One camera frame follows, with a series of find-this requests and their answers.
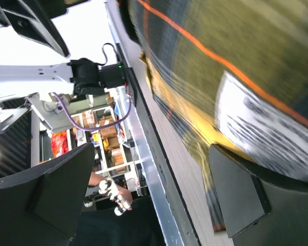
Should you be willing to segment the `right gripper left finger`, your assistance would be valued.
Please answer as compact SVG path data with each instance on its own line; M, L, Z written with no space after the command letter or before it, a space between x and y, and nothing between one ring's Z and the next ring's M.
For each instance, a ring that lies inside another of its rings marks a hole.
M91 143L0 178L0 245L68 245L94 164Z

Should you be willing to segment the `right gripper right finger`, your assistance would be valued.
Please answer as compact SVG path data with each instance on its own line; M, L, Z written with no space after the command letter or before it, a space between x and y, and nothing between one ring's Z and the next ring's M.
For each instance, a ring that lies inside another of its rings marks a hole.
M209 163L226 232L234 245L308 245L308 183L218 146Z

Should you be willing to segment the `yellow plaid long sleeve shirt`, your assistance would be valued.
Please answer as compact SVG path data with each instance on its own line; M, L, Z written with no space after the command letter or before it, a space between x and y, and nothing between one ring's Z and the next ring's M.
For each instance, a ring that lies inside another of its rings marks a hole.
M308 181L308 1L117 1L154 101L202 169L209 147Z

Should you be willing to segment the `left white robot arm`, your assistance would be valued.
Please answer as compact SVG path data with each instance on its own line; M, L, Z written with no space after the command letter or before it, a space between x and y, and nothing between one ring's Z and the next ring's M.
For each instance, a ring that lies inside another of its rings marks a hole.
M0 1L0 24L21 37L51 48L63 57L70 52L51 21L82 1ZM81 58L46 66L0 65L0 103L33 93L102 95L126 84L121 58L113 65Z

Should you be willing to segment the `person's hand with controller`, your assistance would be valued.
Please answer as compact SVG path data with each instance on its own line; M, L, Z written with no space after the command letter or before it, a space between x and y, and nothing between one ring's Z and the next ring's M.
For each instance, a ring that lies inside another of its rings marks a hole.
M133 201L131 192L117 185L112 178L92 172L88 184L91 187L97 188L99 194L107 196L111 201L117 204L117 207L114 209L114 213L117 216L121 216L126 211L131 210Z

